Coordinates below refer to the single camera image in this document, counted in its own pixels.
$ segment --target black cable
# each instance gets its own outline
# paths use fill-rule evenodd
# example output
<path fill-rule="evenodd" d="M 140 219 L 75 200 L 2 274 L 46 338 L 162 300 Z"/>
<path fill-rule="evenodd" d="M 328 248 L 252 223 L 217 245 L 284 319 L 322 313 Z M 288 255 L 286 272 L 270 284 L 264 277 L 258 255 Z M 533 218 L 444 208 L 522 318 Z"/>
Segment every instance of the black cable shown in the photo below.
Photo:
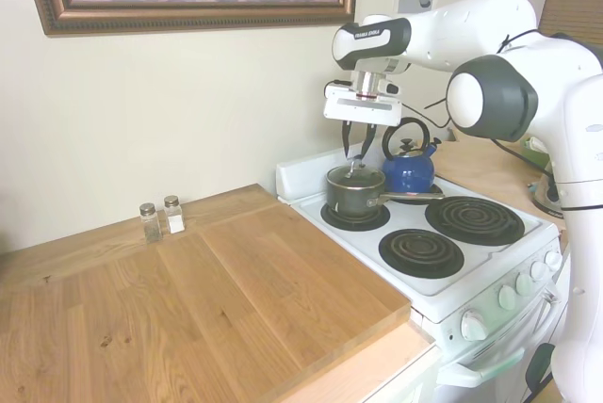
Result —
<path fill-rule="evenodd" d="M 433 108 L 434 106 L 436 106 L 436 105 L 440 105 L 440 104 L 442 104 L 442 103 L 443 103 L 443 102 L 445 102 L 445 101 L 446 101 L 446 97 L 444 97 L 442 100 L 438 100 L 437 102 L 432 103 L 431 105 L 427 105 L 427 106 L 425 106 L 423 109 L 430 109 L 430 108 Z"/>
<path fill-rule="evenodd" d="M 554 177 L 553 177 L 553 173 L 549 172 L 548 170 L 546 170 L 545 168 L 543 168 L 540 165 L 537 165 L 536 163 L 534 163 L 531 160 L 528 160 L 528 158 L 526 158 L 524 155 L 522 155 L 521 153 L 517 153 L 516 151 L 512 151 L 511 149 L 506 148 L 505 146 L 503 146 L 502 144 L 500 144 L 498 141 L 496 141 L 495 139 L 491 139 L 492 142 L 494 142 L 500 149 L 502 149 L 503 151 L 505 151 L 506 153 L 510 153 L 512 156 L 519 158 L 521 161 L 523 161 L 524 163 L 528 163 L 530 166 L 532 166 L 533 168 L 538 169 L 539 171 L 541 171 L 546 177 L 548 177 L 549 179 L 552 179 L 554 181 Z"/>
<path fill-rule="evenodd" d="M 529 29 L 528 31 L 524 31 L 523 33 L 518 34 L 517 36 L 514 36 L 512 38 L 509 39 L 509 35 L 507 35 L 507 38 L 502 42 L 502 44 L 500 45 L 500 48 L 497 51 L 497 55 L 502 52 L 504 50 L 504 48 L 509 45 L 511 42 L 513 42 L 515 39 L 519 39 L 523 36 L 526 36 L 528 34 L 531 33 L 540 33 L 540 31 L 538 31 L 538 29 Z"/>
<path fill-rule="evenodd" d="M 408 106 L 407 104 L 402 104 L 402 106 L 410 109 L 411 111 L 413 111 L 415 114 L 418 114 L 421 118 L 427 119 L 429 122 L 431 122 L 433 125 L 435 125 L 437 128 L 446 128 L 448 127 L 448 124 L 450 123 L 450 121 L 452 121 L 452 118 L 450 116 L 448 116 L 448 121 L 444 124 L 444 125 L 438 125 L 437 123 L 435 123 L 434 121 L 432 121 L 430 118 L 428 118 L 427 116 L 425 116 L 424 114 L 421 114 L 420 111 L 415 110 L 414 108 L 412 108 L 411 106 Z"/>

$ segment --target salt shaker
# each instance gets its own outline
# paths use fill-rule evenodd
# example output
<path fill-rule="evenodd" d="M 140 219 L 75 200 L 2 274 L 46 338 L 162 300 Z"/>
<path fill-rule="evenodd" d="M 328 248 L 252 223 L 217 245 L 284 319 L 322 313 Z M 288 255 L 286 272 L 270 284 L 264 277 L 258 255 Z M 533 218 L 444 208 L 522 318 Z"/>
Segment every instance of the salt shaker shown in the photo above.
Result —
<path fill-rule="evenodd" d="M 153 203 L 144 203 L 140 206 L 140 219 L 144 227 L 144 236 L 147 243 L 153 243 L 161 239 L 161 227 L 159 226 L 159 217 Z"/>
<path fill-rule="evenodd" d="M 170 233 L 176 234 L 185 230 L 185 219 L 182 216 L 182 207 L 177 196 L 168 196 L 163 200 L 166 206 L 166 218 Z"/>

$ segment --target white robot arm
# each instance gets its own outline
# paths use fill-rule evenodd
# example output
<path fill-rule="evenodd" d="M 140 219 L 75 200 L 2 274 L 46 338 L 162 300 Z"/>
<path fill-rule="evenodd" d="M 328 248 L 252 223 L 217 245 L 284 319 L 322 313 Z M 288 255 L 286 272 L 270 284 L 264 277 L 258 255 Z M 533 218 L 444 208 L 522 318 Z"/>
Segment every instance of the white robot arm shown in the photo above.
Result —
<path fill-rule="evenodd" d="M 333 52 L 354 81 L 327 87 L 325 116 L 397 125 L 398 91 L 386 76 L 418 64 L 452 73 L 448 113 L 462 132 L 507 141 L 530 133 L 545 143 L 573 254 L 553 376 L 568 402 L 595 403 L 603 401 L 603 53 L 535 27 L 527 0 L 464 0 L 346 25 Z"/>

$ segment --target cooking pot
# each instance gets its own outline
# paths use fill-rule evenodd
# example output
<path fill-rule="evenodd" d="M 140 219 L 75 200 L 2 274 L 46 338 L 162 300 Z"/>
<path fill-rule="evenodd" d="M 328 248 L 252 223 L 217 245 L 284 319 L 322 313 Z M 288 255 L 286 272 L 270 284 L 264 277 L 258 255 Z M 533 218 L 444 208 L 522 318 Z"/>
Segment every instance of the cooking pot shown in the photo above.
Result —
<path fill-rule="evenodd" d="M 385 174 L 358 159 L 327 173 L 327 204 L 343 218 L 369 218 L 387 201 L 443 199 L 442 193 L 385 193 Z"/>

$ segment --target control panel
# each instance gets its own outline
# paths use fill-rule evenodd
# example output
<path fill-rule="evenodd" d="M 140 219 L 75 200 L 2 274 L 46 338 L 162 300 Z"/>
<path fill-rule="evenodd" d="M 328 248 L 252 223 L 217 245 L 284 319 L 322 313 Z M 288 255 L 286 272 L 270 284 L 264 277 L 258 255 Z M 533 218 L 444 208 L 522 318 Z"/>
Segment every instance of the control panel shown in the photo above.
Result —
<path fill-rule="evenodd" d="M 483 341 L 496 341 L 498 332 L 520 315 L 561 268 L 563 257 L 558 240 L 532 254 L 439 325 L 422 317 L 421 327 L 445 346 L 447 357 L 456 357 Z"/>

